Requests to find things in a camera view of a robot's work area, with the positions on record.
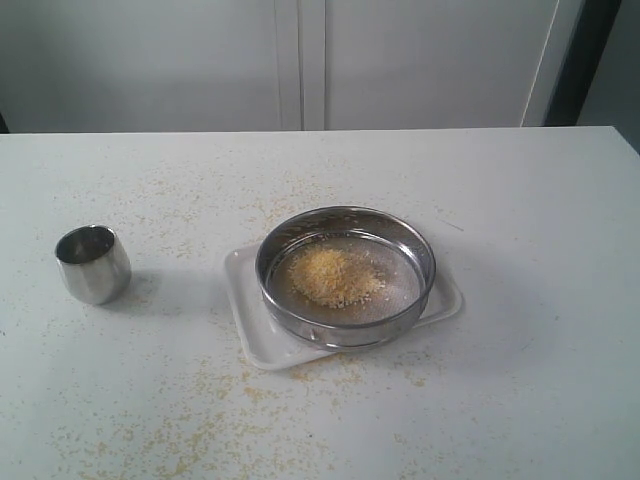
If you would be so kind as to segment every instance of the metal cup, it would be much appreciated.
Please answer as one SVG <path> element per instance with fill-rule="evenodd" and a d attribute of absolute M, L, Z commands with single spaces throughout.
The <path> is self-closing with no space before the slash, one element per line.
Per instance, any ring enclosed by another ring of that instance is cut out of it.
<path fill-rule="evenodd" d="M 129 258 L 108 227 L 87 225 L 67 233 L 56 246 L 56 258 L 67 290 L 84 303 L 107 303 L 131 280 Z"/>

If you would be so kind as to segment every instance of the sieve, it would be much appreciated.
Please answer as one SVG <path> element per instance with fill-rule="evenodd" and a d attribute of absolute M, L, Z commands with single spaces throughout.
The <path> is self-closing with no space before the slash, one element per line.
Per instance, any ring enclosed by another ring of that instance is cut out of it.
<path fill-rule="evenodd" d="M 384 286 L 344 308 L 310 301 L 294 288 L 291 270 L 296 258 L 317 246 L 370 259 Z M 435 273 L 433 251 L 413 227 L 362 207 L 327 207 L 292 217 L 267 235 L 256 258 L 258 283 L 276 322 L 331 351 L 375 347 L 410 330 L 427 306 Z"/>

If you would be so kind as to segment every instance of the cup rim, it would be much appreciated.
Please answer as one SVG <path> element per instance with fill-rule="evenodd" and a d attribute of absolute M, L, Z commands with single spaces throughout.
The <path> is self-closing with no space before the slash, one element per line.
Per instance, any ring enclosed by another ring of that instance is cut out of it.
<path fill-rule="evenodd" d="M 109 245 L 109 248 L 104 251 L 103 253 L 101 253 L 100 255 L 98 255 L 96 258 L 92 258 L 91 260 L 88 260 L 86 262 L 68 262 L 66 260 L 63 260 L 62 258 L 60 258 L 60 249 L 62 247 L 62 245 L 64 244 L 65 241 L 69 240 L 73 235 L 77 234 L 78 232 L 82 231 L 82 230 L 91 230 L 91 229 L 101 229 L 104 230 L 106 232 L 108 232 L 111 235 L 111 245 Z M 70 265 L 70 266 L 80 266 L 80 265 L 87 265 L 90 264 L 92 262 L 95 262 L 97 260 L 100 260 L 101 258 L 103 258 L 105 255 L 107 255 L 109 252 L 111 252 L 113 250 L 113 248 L 116 245 L 116 240 L 117 240 L 117 236 L 116 236 L 116 232 L 113 231 L 112 228 L 107 227 L 106 225 L 101 225 L 101 224 L 88 224 L 88 225 L 83 225 L 81 227 L 78 228 L 74 228 L 73 230 L 67 232 L 66 234 L 64 234 L 62 236 L 62 238 L 60 238 L 60 240 L 58 240 L 58 243 L 56 244 L 56 248 L 54 249 L 54 255 L 56 256 L 56 260 L 58 260 L 58 262 L 64 264 L 64 265 Z"/>

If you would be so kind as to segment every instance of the sieve mesh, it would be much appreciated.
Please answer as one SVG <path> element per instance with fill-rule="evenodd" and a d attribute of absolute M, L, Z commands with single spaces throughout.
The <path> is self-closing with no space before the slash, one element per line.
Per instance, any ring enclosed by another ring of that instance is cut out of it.
<path fill-rule="evenodd" d="M 319 242 L 324 248 L 371 258 L 374 268 L 380 272 L 384 287 L 371 294 L 364 303 L 344 308 L 318 305 L 296 291 L 291 278 L 292 263 L 298 255 L 304 254 L 305 249 Z M 267 287 L 282 307 L 308 320 L 329 325 L 366 324 L 391 317 L 415 302 L 424 288 L 424 280 L 406 254 L 374 239 L 352 236 L 321 236 L 290 249 L 280 261 L 275 262 L 268 278 Z"/>

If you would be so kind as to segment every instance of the yellow powder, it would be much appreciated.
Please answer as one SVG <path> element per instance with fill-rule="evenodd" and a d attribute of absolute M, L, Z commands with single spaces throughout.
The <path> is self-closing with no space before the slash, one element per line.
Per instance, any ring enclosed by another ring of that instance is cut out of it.
<path fill-rule="evenodd" d="M 364 303 L 384 287 L 370 259 L 334 248 L 308 247 L 290 268 L 294 288 L 329 308 Z"/>

